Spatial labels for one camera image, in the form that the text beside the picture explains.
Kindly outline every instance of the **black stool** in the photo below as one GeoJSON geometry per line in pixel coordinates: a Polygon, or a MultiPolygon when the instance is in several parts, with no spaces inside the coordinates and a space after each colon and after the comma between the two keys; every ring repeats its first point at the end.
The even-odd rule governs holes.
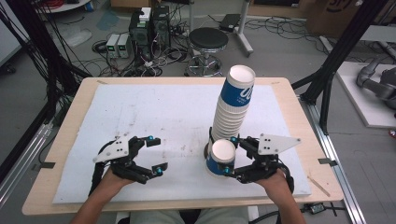
{"type": "Polygon", "coordinates": [[[209,55],[225,49],[228,36],[215,28],[198,28],[189,34],[190,45],[201,54],[189,60],[185,75],[189,72],[201,77],[221,75],[221,61],[209,55]]]}

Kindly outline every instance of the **person's leg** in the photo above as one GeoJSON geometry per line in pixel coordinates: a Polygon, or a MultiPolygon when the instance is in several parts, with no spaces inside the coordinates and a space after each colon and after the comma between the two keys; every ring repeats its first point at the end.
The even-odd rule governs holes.
{"type": "Polygon", "coordinates": [[[177,210],[131,212],[131,224],[184,224],[177,210]]]}
{"type": "Polygon", "coordinates": [[[248,224],[248,208],[208,208],[201,211],[195,224],[248,224]]]}

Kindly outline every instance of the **wooden table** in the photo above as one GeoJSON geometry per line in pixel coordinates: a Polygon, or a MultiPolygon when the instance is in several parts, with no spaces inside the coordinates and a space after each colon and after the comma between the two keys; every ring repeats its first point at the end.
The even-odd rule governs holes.
{"type": "MultiPolygon", "coordinates": [[[[53,204],[52,199],[61,180],[69,150],[74,145],[78,129],[88,111],[96,88],[103,84],[161,84],[161,85],[222,85],[224,77],[89,77],[85,78],[71,105],[62,127],[46,158],[56,162],[53,169],[41,169],[22,208],[25,215],[49,215],[75,213],[81,203],[53,204]]],[[[304,141],[296,147],[312,194],[296,198],[297,203],[335,202],[343,199],[340,185],[328,164],[318,159],[325,155],[311,129],[304,111],[287,79],[282,77],[258,77],[255,85],[271,85],[291,136],[304,141]]],[[[104,211],[133,211],[155,209],[191,209],[203,207],[241,206],[273,203],[263,198],[241,198],[232,200],[192,200],[166,202],[109,203],[104,211]]]]}

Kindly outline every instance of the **person's arm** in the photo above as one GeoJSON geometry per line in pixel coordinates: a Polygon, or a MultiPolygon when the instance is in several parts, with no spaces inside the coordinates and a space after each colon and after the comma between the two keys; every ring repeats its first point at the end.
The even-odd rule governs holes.
{"type": "Polygon", "coordinates": [[[258,180],[256,183],[265,188],[268,197],[279,208],[282,224],[305,224],[303,214],[294,201],[281,170],[278,169],[270,178],[258,180]]]}
{"type": "Polygon", "coordinates": [[[114,175],[111,168],[102,178],[98,187],[93,191],[87,201],[79,208],[71,224],[94,224],[97,222],[103,207],[116,196],[125,185],[134,181],[122,179],[114,175]]]}

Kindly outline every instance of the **floor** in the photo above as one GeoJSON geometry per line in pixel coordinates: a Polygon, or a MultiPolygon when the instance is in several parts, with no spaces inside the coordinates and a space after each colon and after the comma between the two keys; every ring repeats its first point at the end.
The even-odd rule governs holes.
{"type": "MultiPolygon", "coordinates": [[[[108,2],[98,3],[98,8],[94,12],[86,12],[80,8],[53,15],[53,19],[60,25],[63,24],[69,28],[77,26],[81,30],[88,29],[92,32],[91,39],[72,48],[92,74],[100,74],[100,71],[106,68],[106,64],[101,61],[99,55],[91,51],[92,44],[106,39],[111,33],[126,32],[129,25],[128,15],[130,15],[127,12],[111,10],[108,2]]],[[[238,13],[239,10],[240,1],[236,0],[228,1],[227,8],[222,7],[219,0],[211,1],[211,3],[198,3],[197,1],[195,26],[217,27],[217,23],[208,17],[208,14],[216,21],[221,21],[224,14],[238,13]]],[[[184,20],[188,15],[185,7],[182,8],[180,14],[184,20]]],[[[246,27],[245,35],[254,52],[250,57],[246,57],[235,35],[227,34],[229,37],[227,49],[217,53],[223,62],[223,72],[227,72],[235,64],[244,64],[256,71],[258,77],[286,77],[290,83],[293,83],[317,71],[327,57],[323,46],[313,37],[302,35],[302,33],[280,32],[280,30],[276,32],[276,29],[269,27],[276,22],[273,20],[267,21],[268,29],[263,26],[263,23],[252,21],[263,20],[263,18],[248,18],[247,20],[251,22],[246,27]]],[[[303,21],[294,21],[293,24],[293,27],[299,31],[304,29],[303,21]]],[[[360,42],[347,59],[352,62],[370,62],[376,55],[387,57],[381,50],[370,48],[371,46],[371,43],[360,42]]],[[[75,56],[71,57],[72,61],[76,60],[75,56]]],[[[10,62],[17,72],[8,74],[2,69],[0,73],[0,126],[3,130],[0,132],[2,144],[0,162],[3,162],[9,151],[14,148],[47,100],[46,83],[35,70],[29,57],[19,52],[10,62]]],[[[120,67],[128,62],[128,60],[117,61],[120,67]]],[[[393,61],[386,58],[383,63],[393,63],[393,61]]],[[[162,76],[183,77],[184,68],[184,63],[169,64],[163,68],[162,76]]],[[[104,73],[102,76],[110,76],[110,74],[104,73]]],[[[296,90],[296,93],[304,92],[305,88],[296,90]]],[[[386,129],[364,126],[337,78],[334,79],[332,85],[328,121],[332,143],[366,222],[394,222],[396,219],[395,139],[389,137],[386,129]]],[[[47,148],[44,149],[41,158],[45,157],[47,150],[47,148]]],[[[6,204],[1,208],[0,223],[67,223],[73,216],[66,214],[27,217],[21,213],[21,207],[37,175],[37,170],[33,169],[37,164],[38,159],[35,159],[30,166],[32,169],[23,175],[6,204]]],[[[340,202],[334,202],[334,205],[343,206],[340,202]]],[[[274,210],[276,210],[274,206],[259,206],[261,215],[274,210]]],[[[325,211],[314,216],[305,213],[304,216],[307,223],[350,222],[345,211],[337,211],[337,217],[332,211],[325,211]]],[[[114,220],[114,213],[103,213],[98,223],[114,223],[114,220]]],[[[275,220],[271,217],[261,223],[275,223],[275,220]]]]}

